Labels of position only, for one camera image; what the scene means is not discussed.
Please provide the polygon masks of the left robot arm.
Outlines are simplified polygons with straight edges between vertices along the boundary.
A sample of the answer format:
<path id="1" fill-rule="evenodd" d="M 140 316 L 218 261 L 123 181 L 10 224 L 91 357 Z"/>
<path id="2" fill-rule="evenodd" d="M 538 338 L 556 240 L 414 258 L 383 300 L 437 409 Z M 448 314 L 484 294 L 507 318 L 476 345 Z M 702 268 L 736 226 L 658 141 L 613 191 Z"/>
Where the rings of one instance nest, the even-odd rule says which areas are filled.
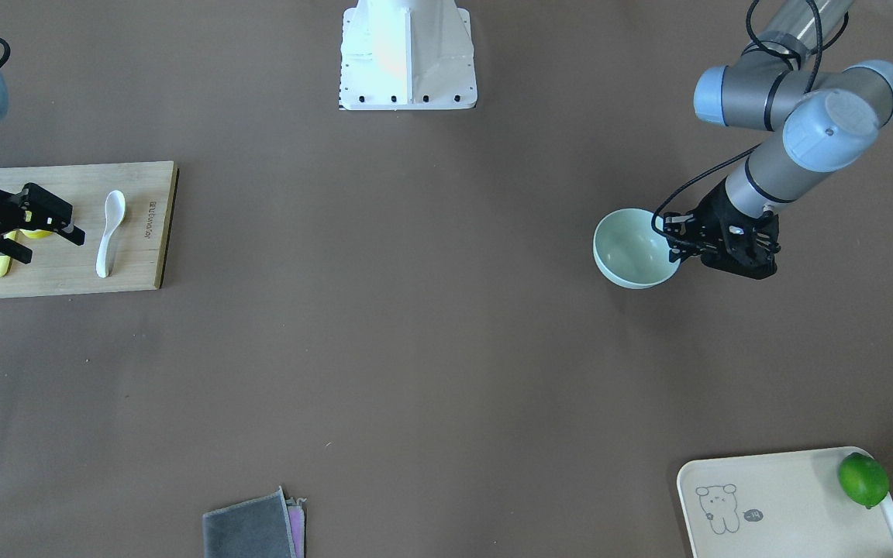
<path id="1" fill-rule="evenodd" d="M 848 1 L 787 1 L 762 32 L 746 18 L 749 43 L 731 66 L 698 79 L 700 120 L 769 137 L 730 160 L 724 177 L 687 212 L 656 209 L 650 225 L 671 264 L 761 280 L 777 270 L 779 215 L 857 161 L 893 118 L 893 63 L 866 60 L 821 71 L 822 55 L 846 28 Z"/>

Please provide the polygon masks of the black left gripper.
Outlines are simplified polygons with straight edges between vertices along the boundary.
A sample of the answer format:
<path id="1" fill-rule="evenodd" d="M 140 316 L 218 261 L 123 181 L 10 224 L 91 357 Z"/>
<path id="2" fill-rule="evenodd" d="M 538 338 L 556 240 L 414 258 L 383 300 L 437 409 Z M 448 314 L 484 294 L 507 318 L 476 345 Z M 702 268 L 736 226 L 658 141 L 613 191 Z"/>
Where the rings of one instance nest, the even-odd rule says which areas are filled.
<path id="1" fill-rule="evenodd" d="M 778 200 L 763 191 L 753 177 L 746 182 L 753 193 L 766 200 L 759 216 L 737 208 L 727 194 L 726 181 L 720 181 L 692 211 L 662 215 L 662 236 L 670 247 L 670 262 L 698 257 L 706 267 L 755 280 L 776 273 L 780 225 L 772 205 Z"/>

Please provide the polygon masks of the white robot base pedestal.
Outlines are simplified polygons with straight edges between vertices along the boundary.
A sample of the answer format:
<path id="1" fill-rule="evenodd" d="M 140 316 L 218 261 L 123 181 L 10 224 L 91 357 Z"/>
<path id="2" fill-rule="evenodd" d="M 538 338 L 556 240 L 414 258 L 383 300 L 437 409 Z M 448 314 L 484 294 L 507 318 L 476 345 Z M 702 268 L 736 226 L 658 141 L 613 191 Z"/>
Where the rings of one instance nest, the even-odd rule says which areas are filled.
<path id="1" fill-rule="evenodd" d="M 338 107 L 444 111 L 478 104 L 471 14 L 453 1 L 358 1 L 343 12 Z"/>

